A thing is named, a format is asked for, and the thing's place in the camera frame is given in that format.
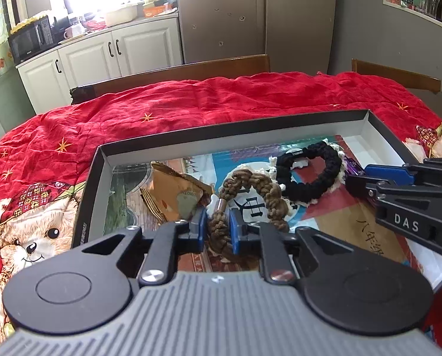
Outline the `tan paper pyramid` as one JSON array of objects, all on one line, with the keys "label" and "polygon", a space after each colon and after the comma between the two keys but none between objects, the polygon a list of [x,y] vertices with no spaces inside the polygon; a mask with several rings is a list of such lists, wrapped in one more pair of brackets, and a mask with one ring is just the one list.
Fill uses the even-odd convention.
[{"label": "tan paper pyramid", "polygon": [[159,224],[189,220],[199,205],[209,203],[214,194],[210,185],[179,173],[161,162],[151,162],[149,183],[141,188],[141,197]]}]

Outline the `purple lighter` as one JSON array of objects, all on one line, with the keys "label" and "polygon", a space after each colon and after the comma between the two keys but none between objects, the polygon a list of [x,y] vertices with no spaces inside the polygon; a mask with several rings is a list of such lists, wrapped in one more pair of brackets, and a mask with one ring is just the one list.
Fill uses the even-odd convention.
[{"label": "purple lighter", "polygon": [[345,174],[347,176],[362,176],[365,175],[364,169],[353,158],[345,157]]}]

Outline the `brown braided scrunchie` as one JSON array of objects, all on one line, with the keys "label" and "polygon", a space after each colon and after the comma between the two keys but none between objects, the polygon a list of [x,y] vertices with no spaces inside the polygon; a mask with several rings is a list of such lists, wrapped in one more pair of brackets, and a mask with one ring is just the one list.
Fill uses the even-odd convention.
[{"label": "brown braided scrunchie", "polygon": [[242,260],[234,254],[229,222],[235,211],[250,222],[267,222],[280,232],[289,231],[285,220],[288,204],[282,198],[280,186],[266,174],[248,168],[235,170],[223,181],[208,223],[210,249],[233,263]]}]

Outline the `black crochet scrunchie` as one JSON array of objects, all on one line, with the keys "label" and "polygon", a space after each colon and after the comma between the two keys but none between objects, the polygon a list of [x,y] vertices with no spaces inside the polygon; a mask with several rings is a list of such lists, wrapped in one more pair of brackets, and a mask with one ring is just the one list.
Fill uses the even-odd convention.
[{"label": "black crochet scrunchie", "polygon": [[309,206],[345,183],[346,155],[327,139],[288,150],[275,163],[275,181],[292,205]]}]

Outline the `black shallow box tray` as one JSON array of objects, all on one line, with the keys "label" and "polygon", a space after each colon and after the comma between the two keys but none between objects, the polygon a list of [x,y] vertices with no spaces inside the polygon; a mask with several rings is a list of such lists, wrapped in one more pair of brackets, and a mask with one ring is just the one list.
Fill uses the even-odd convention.
[{"label": "black shallow box tray", "polygon": [[152,161],[182,162],[191,158],[191,174],[219,187],[228,172],[241,164],[267,170],[271,157],[324,139],[343,145],[361,166],[401,166],[416,161],[406,145],[373,112],[364,109],[246,120],[99,144],[72,244],[79,246],[102,236],[117,167],[137,168]]}]

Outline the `wooden chair back right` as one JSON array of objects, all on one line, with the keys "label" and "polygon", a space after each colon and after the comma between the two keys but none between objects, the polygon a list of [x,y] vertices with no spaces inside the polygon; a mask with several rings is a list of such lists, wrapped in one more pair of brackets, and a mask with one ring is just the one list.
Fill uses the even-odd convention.
[{"label": "wooden chair back right", "polygon": [[358,74],[387,78],[405,88],[421,89],[432,93],[441,91],[441,80],[432,76],[357,59],[351,60],[351,66],[352,71]]}]

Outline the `wooden chair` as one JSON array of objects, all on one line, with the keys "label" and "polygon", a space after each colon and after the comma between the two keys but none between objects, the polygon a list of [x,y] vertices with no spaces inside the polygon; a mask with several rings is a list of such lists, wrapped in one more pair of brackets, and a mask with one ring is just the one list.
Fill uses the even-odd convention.
[{"label": "wooden chair", "polygon": [[71,88],[71,104],[82,104],[107,93],[120,93],[163,81],[201,81],[214,77],[235,79],[239,76],[253,76],[269,71],[271,71],[270,58],[267,54],[188,63]]},{"label": "wooden chair", "polygon": [[421,89],[432,93],[441,91],[441,80],[432,76],[357,59],[351,60],[351,66],[352,71],[358,74],[387,78],[405,88]]}]

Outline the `red quilted blanket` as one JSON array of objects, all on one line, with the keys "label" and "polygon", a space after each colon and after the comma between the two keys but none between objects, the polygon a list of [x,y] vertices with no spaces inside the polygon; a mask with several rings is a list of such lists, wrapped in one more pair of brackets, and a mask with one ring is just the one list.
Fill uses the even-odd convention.
[{"label": "red quilted blanket", "polygon": [[25,255],[11,264],[9,256],[40,222],[60,233],[51,254],[71,246],[98,146],[205,125],[352,109],[372,111],[399,140],[424,149],[442,131],[442,117],[402,85],[355,72],[165,81],[53,109],[11,129],[0,140],[0,344],[13,331],[3,288],[33,261]]}]

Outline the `wooden chair back centre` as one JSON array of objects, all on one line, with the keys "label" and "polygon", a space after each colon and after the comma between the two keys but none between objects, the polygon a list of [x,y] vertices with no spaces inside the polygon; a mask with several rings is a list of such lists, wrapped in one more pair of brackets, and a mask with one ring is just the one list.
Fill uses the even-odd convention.
[{"label": "wooden chair back centre", "polygon": [[269,71],[271,71],[270,58],[267,54],[188,63],[71,88],[71,104],[82,104],[107,93],[120,93],[163,81],[201,81],[214,77],[235,79],[239,76],[253,76]]}]

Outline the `steel double-door refrigerator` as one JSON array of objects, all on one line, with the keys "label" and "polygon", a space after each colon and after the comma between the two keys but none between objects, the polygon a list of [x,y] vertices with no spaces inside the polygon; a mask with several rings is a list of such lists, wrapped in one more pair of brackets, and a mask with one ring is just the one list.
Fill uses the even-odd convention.
[{"label": "steel double-door refrigerator", "polygon": [[187,63],[266,54],[272,71],[327,72],[336,0],[178,0]]}]

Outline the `white kitchen cabinet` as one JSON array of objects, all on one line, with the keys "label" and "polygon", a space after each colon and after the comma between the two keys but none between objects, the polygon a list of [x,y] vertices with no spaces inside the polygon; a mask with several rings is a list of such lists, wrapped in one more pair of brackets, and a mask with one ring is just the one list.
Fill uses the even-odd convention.
[{"label": "white kitchen cabinet", "polygon": [[37,114],[69,105],[70,90],[181,65],[178,14],[141,18],[95,31],[17,66]]}]

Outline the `white plastic basin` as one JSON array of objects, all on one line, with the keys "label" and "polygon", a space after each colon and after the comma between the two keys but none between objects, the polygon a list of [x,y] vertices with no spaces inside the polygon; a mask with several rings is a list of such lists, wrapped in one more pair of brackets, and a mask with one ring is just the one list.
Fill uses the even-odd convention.
[{"label": "white plastic basin", "polygon": [[134,4],[126,4],[120,7],[107,10],[104,13],[104,21],[107,27],[114,27],[119,24],[129,23],[137,18],[137,7]]}]

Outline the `white mug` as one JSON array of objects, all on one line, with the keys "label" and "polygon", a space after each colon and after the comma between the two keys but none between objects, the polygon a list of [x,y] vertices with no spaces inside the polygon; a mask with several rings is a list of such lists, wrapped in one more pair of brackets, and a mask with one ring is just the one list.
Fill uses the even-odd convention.
[{"label": "white mug", "polygon": [[85,28],[82,24],[78,23],[76,25],[73,25],[71,27],[68,27],[63,34],[64,39],[73,39],[75,37],[78,37],[80,35],[85,34]]}]

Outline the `black microwave oven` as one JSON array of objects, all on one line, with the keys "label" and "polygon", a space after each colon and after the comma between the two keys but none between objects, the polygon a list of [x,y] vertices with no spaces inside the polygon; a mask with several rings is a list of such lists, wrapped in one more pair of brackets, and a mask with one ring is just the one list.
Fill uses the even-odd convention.
[{"label": "black microwave oven", "polygon": [[32,17],[9,35],[9,47],[15,64],[22,63],[56,45],[48,15]]}]

